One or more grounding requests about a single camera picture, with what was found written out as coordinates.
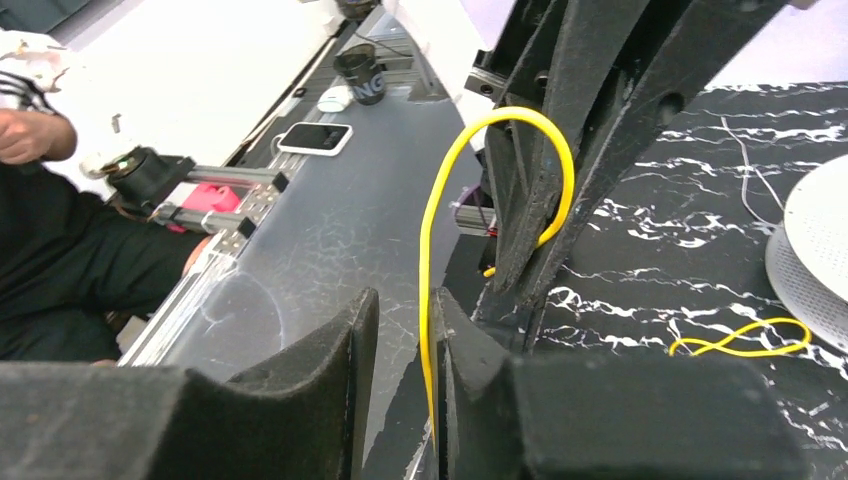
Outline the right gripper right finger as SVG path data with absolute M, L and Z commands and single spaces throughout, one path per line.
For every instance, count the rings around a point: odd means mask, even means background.
M 759 373 L 727 357 L 516 355 L 430 296 L 445 479 L 807 479 Z

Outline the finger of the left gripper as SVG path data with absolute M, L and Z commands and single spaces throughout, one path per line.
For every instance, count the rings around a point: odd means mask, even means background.
M 567 139 L 576 171 L 625 98 L 628 75 L 617 62 L 648 7 L 645 1 L 521 1 L 492 55 L 505 76 L 498 107 L 545 115 Z M 536 241 L 560 203 L 559 156 L 539 129 L 518 120 L 491 126 L 486 162 L 498 218 L 497 292 L 534 292 L 546 262 Z
M 617 62 L 628 75 L 625 98 L 576 171 L 572 204 L 562 231 L 547 245 L 534 292 L 497 292 L 490 280 L 475 322 L 502 346 L 532 348 L 554 278 L 602 199 L 656 141 L 672 119 L 781 10 L 779 1 L 645 1 L 648 7 Z

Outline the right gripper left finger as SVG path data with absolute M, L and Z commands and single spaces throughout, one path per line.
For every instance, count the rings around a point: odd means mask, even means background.
M 8 363 L 5 479 L 357 479 L 379 327 L 366 288 L 218 382 L 193 369 Z

